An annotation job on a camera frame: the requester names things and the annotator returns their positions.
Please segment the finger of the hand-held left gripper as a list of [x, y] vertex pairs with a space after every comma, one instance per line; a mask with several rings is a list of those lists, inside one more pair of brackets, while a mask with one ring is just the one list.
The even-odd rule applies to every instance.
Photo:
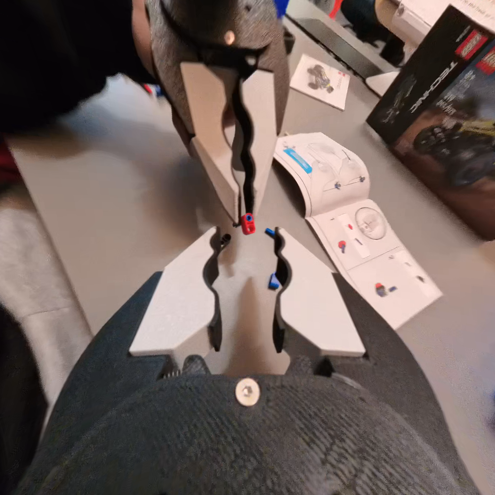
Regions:
[[194, 130], [193, 150], [234, 224], [239, 224], [240, 187], [234, 177], [233, 152], [223, 127], [227, 94], [223, 76], [198, 62], [182, 62], [181, 74]]
[[[251, 213], [260, 210], [268, 178], [270, 175], [277, 134], [274, 74], [269, 71], [254, 71], [249, 78], [239, 84], [241, 110], [249, 118], [251, 142], [247, 147], [252, 163], [252, 207]], [[237, 120], [232, 141], [233, 177], [239, 187], [238, 214], [248, 212], [245, 207], [244, 183], [246, 171], [242, 164], [241, 152], [246, 142], [241, 123]]]

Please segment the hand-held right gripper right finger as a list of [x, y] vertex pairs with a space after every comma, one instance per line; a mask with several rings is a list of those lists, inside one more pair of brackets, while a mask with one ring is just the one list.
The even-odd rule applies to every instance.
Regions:
[[362, 358], [366, 349], [334, 273], [287, 230], [274, 230], [277, 291], [273, 343], [291, 358]]

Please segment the open instruction booklet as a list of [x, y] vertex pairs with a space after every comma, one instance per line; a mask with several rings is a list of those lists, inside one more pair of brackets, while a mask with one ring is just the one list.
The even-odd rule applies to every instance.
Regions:
[[363, 160], [323, 133], [280, 137], [274, 159], [301, 191], [306, 222], [338, 272], [393, 328], [442, 297], [369, 198]]

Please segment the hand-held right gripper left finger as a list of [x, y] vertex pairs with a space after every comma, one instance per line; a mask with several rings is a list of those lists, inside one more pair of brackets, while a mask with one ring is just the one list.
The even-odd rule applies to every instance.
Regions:
[[188, 356], [220, 350], [222, 318], [213, 284], [222, 246], [220, 228], [212, 227], [165, 266], [130, 355], [170, 356], [182, 366]]

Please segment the person's left hand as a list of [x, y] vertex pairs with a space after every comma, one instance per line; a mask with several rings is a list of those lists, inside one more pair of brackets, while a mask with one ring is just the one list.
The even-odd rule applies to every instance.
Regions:
[[186, 147], [189, 156], [194, 157], [195, 156], [195, 151], [194, 147], [191, 144], [191, 140], [193, 138], [193, 135], [189, 133], [187, 127], [185, 126], [184, 122], [182, 121], [181, 117], [178, 115], [176, 110], [174, 108], [171, 109], [171, 115], [172, 115], [172, 123], [174, 125], [174, 128], [176, 132], [178, 133], [182, 143]]

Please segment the person's left forearm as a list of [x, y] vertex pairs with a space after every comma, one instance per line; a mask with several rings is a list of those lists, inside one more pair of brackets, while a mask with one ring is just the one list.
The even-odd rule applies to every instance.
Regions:
[[118, 73], [155, 83], [132, 10], [132, 1], [1, 1], [1, 133], [52, 123]]

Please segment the grey lap cloth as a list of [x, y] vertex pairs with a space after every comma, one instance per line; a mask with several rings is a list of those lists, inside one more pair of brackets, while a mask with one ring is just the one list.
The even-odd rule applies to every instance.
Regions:
[[32, 211], [1, 211], [1, 302], [27, 338], [51, 410], [93, 335]]

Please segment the red cloth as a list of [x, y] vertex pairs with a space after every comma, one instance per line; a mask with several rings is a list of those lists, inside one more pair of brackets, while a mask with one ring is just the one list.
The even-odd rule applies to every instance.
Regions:
[[14, 157], [6, 143], [1, 140], [1, 188], [22, 181], [22, 176]]

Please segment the closed instruction booklet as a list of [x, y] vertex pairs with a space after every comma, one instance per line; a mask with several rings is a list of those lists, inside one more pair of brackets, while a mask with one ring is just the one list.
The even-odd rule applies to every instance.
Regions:
[[350, 75], [303, 54], [290, 80], [290, 88], [340, 111], [345, 103]]

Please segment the lego set box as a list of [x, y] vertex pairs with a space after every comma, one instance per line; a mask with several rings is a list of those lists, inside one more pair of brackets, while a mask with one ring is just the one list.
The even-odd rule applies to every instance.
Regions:
[[367, 124], [473, 232], [493, 241], [494, 2], [449, 2]]

